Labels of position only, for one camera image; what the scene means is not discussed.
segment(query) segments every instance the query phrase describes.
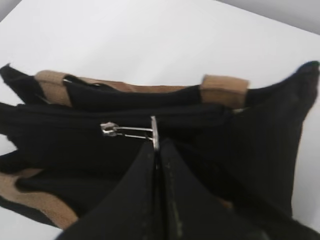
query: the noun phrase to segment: white surface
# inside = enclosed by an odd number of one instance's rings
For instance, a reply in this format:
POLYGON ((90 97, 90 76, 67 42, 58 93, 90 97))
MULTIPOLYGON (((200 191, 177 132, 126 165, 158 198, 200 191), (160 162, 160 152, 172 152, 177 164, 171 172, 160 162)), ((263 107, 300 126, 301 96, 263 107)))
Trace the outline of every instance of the white surface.
POLYGON ((316 34, 320 34, 319 0, 219 1, 316 34))
POLYGON ((36 223, 18 214, 1 209, 0 239, 1 240, 53 240, 60 230, 36 223))
MULTIPOLYGON (((23 0, 0 23, 0 36, 0 66, 134 84, 194 85, 216 74, 262 87, 320 60, 320 36, 213 0, 23 0)), ((0 102, 20 100, 0 83, 0 102)), ((317 103, 305 124, 293 198, 295 216, 317 230, 319 120, 317 103)), ((8 148, 2 140, 0 153, 8 148)), ((21 239, 2 232, 0 225, 1 239, 21 239)))

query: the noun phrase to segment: tan leather strap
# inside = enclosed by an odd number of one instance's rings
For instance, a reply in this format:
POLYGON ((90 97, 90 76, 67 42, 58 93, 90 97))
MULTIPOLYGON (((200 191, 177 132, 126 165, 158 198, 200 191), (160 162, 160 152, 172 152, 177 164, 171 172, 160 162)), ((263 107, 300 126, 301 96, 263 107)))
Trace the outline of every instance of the tan leather strap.
POLYGON ((241 109, 245 105, 248 86, 249 81, 240 78, 206 75, 200 86, 202 102, 241 109))
MULTIPOLYGON (((72 107, 64 78, 67 73, 44 70, 34 77, 39 82, 46 99, 50 103, 72 107)), ((138 86, 124 82, 97 80, 80 77, 88 84, 106 84, 125 93, 170 93, 186 88, 186 86, 138 86)), ((200 86, 203 103, 218 103, 224 106, 240 109, 244 106, 249 82, 240 78, 228 76, 206 75, 200 86)))
POLYGON ((62 200, 46 192, 25 192, 16 187, 18 179, 32 177, 41 171, 41 169, 29 168, 17 174, 0 172, 0 196, 8 201, 37 209, 58 228, 67 229, 78 220, 78 217, 62 200))

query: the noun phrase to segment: black fabric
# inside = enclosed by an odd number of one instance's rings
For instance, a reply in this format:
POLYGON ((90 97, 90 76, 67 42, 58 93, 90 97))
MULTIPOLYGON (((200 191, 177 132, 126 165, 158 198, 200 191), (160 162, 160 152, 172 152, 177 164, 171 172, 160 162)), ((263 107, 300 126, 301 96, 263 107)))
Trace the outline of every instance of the black fabric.
POLYGON ((25 103, 46 104, 43 100, 45 95, 33 76, 28 76, 10 67, 9 64, 0 68, 0 76, 25 103))
POLYGON ((302 125, 317 96, 318 68, 315 62, 302 66, 264 102, 236 114, 223 127, 209 128, 196 140, 201 152, 214 156, 212 162, 224 165, 289 216, 302 125))
POLYGON ((28 83, 32 76, 4 69, 2 77, 27 104, 0 103, 0 133, 18 148, 0 157, 0 171, 45 169, 17 187, 52 193, 76 212, 79 221, 59 239, 320 239, 291 217, 296 155, 317 96, 318 62, 250 89, 238 114, 201 104, 198 86, 123 93, 77 78, 66 83, 75 108, 44 104, 28 83), (148 128, 150 116, 160 140, 171 139, 161 141, 160 154, 144 139, 102 135, 101 123, 148 128))
POLYGON ((114 191, 57 240, 157 239, 151 231, 153 170, 153 147, 146 143, 114 191))

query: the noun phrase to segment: metal zipper pull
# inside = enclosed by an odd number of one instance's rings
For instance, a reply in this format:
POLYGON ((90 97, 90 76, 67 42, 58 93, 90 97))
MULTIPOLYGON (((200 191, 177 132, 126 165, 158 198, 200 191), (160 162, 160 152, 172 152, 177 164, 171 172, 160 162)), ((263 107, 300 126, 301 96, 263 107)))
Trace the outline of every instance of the metal zipper pull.
POLYGON ((151 128, 119 126, 114 122, 101 123, 100 127, 104 136, 124 136, 128 138, 147 139, 152 141, 155 151, 158 151, 160 148, 157 120, 155 116, 151 117, 151 128))

